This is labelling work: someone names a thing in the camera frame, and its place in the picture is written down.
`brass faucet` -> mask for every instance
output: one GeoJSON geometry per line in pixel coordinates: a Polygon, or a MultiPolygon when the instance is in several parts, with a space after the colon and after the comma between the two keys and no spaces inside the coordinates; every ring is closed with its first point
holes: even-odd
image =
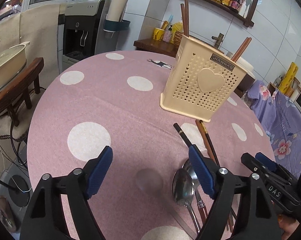
{"type": "Polygon", "coordinates": [[[224,35],[222,33],[219,33],[218,37],[212,36],[213,40],[216,40],[214,47],[219,49],[220,44],[223,42],[224,35]]]}

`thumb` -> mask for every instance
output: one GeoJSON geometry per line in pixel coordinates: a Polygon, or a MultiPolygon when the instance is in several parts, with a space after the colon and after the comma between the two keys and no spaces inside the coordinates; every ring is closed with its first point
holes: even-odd
{"type": "Polygon", "coordinates": [[[278,215],[279,227],[285,231],[282,235],[282,240],[287,240],[290,235],[296,230],[299,223],[296,219],[287,217],[285,215],[278,215]]]}

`pink tablecloth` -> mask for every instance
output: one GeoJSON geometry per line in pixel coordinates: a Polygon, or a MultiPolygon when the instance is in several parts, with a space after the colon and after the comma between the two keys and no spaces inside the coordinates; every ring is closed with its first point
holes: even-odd
{"type": "MultiPolygon", "coordinates": [[[[188,158],[173,124],[177,122],[201,150],[203,142],[195,120],[160,108],[159,96],[170,70],[147,59],[174,63],[165,55],[118,51],[78,62],[52,82],[38,103],[29,131],[31,184],[35,188],[44,173],[67,175],[110,145],[113,163],[99,192],[89,200],[106,239],[188,240],[161,202],[134,183],[140,169],[156,169],[164,178],[163,194],[195,230],[186,208],[172,200],[173,175],[188,158]]],[[[235,94],[213,115],[207,129],[221,166],[234,174],[251,173],[240,162],[242,153],[263,152],[274,159],[253,111],[235,94]]],[[[212,200],[199,191],[209,209],[212,200]]],[[[76,237],[66,198],[63,205],[70,234],[76,237]]]]}

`chair seat cushion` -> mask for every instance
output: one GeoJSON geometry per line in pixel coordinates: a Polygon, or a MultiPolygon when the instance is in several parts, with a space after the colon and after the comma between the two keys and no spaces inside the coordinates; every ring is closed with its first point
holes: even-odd
{"type": "MultiPolygon", "coordinates": [[[[18,107],[17,117],[19,120],[19,125],[14,126],[12,132],[13,138],[15,140],[22,141],[27,137],[27,131],[30,127],[35,108],[43,93],[44,90],[41,90],[39,94],[35,94],[34,91],[30,94],[31,101],[32,101],[31,109],[26,108],[25,101],[23,101],[21,105],[18,107]]],[[[10,136],[11,123],[12,123],[12,119],[8,113],[0,116],[0,138],[3,137],[3,139],[5,139],[10,136]]]]}

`beige plastic basket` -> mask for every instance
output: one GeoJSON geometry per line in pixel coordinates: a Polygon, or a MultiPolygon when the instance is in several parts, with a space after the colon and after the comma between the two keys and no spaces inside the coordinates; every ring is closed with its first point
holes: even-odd
{"type": "Polygon", "coordinates": [[[160,106],[164,110],[210,122],[246,75],[228,57],[192,37],[183,36],[160,106]]]}

